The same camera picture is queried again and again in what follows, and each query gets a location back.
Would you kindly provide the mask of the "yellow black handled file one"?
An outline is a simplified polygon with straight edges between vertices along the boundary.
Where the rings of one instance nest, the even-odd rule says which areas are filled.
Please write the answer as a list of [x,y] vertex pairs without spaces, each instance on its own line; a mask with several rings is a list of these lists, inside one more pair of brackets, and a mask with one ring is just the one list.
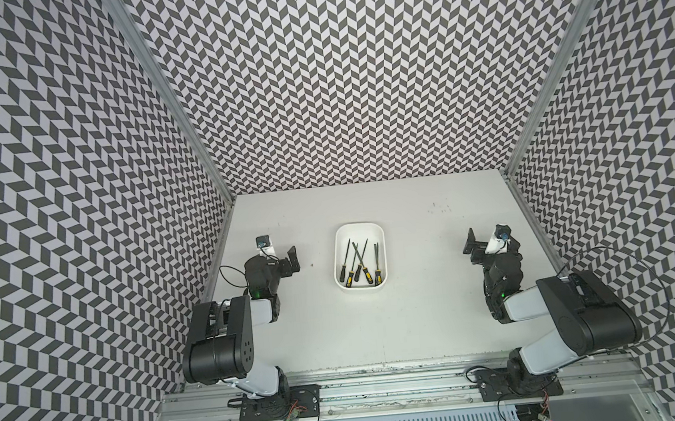
[[381,266],[380,266],[380,256],[379,256],[380,244],[377,243],[377,242],[374,244],[374,252],[375,252],[375,266],[376,266],[375,275],[374,275],[375,276],[374,285],[378,286],[378,285],[381,285],[383,283],[383,275],[382,275],[382,269],[381,269]]

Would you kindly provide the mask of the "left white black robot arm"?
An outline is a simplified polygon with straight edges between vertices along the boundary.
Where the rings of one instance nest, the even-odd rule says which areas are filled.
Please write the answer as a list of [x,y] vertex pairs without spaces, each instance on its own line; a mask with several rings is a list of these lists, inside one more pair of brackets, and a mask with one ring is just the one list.
[[279,283],[298,271],[297,248],[292,246],[283,259],[261,250],[244,265],[242,295],[196,305],[182,360],[185,380],[228,385],[250,400],[287,397],[283,370],[256,357],[254,329],[279,319]]

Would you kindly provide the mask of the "yellow black handled file three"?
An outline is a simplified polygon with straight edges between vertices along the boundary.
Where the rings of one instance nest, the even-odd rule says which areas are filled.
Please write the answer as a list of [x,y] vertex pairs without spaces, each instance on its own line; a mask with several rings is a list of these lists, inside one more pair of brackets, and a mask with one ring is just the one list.
[[350,271],[349,271],[349,273],[348,273],[347,280],[345,280],[345,281],[346,281],[346,284],[345,284],[345,287],[346,287],[346,288],[351,288],[351,287],[352,287],[353,278],[355,277],[355,276],[354,276],[354,269],[355,269],[354,263],[355,263],[355,257],[354,257],[353,263],[352,263],[352,265],[351,265],[351,269],[350,269]]

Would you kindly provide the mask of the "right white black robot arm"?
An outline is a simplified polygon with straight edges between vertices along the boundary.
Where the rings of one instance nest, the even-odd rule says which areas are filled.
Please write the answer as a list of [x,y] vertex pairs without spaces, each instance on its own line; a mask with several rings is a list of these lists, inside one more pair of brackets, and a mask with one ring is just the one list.
[[483,271],[483,297],[500,324],[552,319],[554,329],[512,351],[511,379],[540,379],[585,356],[641,340],[635,312],[590,271],[538,279],[523,288],[521,246],[508,225],[499,224],[487,241],[469,231],[463,254]]

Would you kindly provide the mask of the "white plastic storage box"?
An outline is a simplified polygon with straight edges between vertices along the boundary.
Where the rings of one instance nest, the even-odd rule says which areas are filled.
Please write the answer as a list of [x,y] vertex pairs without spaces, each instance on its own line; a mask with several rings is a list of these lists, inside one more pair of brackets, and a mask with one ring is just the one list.
[[[346,288],[345,283],[340,284],[339,274],[342,262],[345,258],[347,241],[351,239],[349,259],[347,261],[346,277],[354,263],[354,278],[351,288]],[[334,249],[334,271],[333,278],[335,284],[345,292],[375,292],[386,285],[387,282],[387,252],[385,242],[385,232],[379,224],[370,222],[349,223],[340,226],[335,234]],[[380,244],[380,266],[382,269],[383,283],[374,285],[375,279],[375,252],[374,244]]]

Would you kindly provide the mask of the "yellow black handled file six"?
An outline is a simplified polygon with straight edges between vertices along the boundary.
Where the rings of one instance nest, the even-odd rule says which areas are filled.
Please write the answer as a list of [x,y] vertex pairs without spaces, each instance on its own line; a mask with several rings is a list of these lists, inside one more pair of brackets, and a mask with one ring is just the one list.
[[346,247],[346,250],[344,252],[345,258],[342,262],[342,266],[341,266],[342,268],[341,268],[341,271],[340,271],[340,274],[339,274],[340,284],[345,283],[345,280],[347,279],[346,271],[347,271],[347,261],[349,259],[349,251],[350,251],[350,247],[351,247],[351,239],[349,239],[346,244],[347,244],[347,247]]

